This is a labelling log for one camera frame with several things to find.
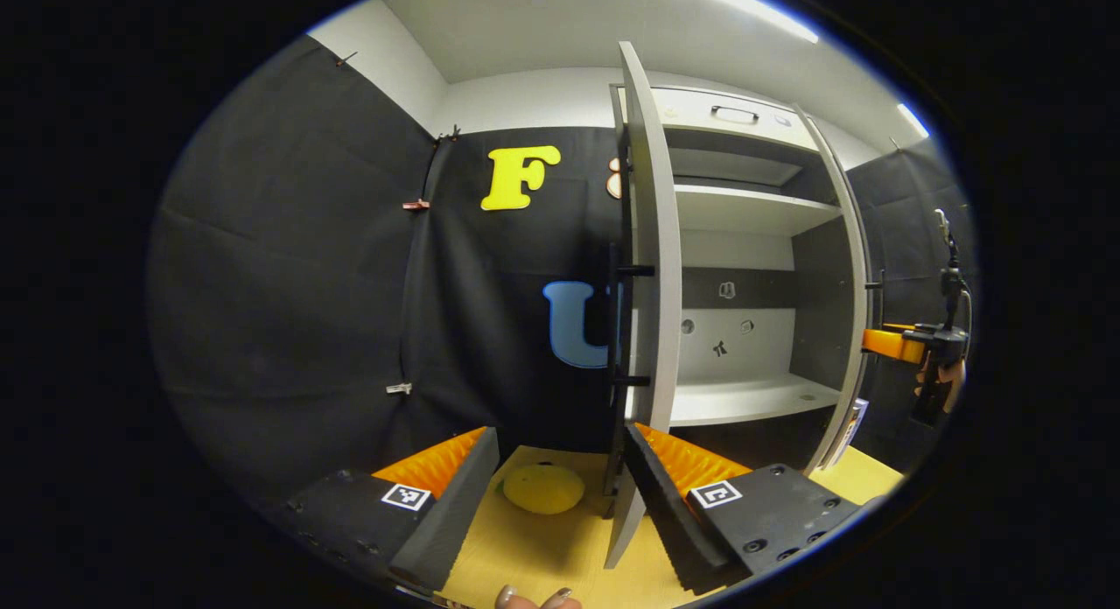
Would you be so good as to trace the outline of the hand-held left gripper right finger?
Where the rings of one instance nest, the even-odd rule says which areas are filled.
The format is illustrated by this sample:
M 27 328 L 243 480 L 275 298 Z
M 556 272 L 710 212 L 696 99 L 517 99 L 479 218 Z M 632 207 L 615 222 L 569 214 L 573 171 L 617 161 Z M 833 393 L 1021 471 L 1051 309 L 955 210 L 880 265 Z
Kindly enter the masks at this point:
M 860 509 L 784 463 L 749 469 L 640 423 L 623 438 L 676 581 L 697 596 L 768 577 Z

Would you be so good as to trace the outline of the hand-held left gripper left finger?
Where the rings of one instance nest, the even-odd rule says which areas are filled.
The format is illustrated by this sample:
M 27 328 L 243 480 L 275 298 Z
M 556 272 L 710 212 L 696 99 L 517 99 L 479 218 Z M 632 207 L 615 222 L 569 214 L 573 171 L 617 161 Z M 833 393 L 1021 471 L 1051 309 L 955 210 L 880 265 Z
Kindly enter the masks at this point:
M 440 592 L 500 463 L 494 427 L 377 471 L 343 469 L 284 499 L 280 525 L 360 581 Z

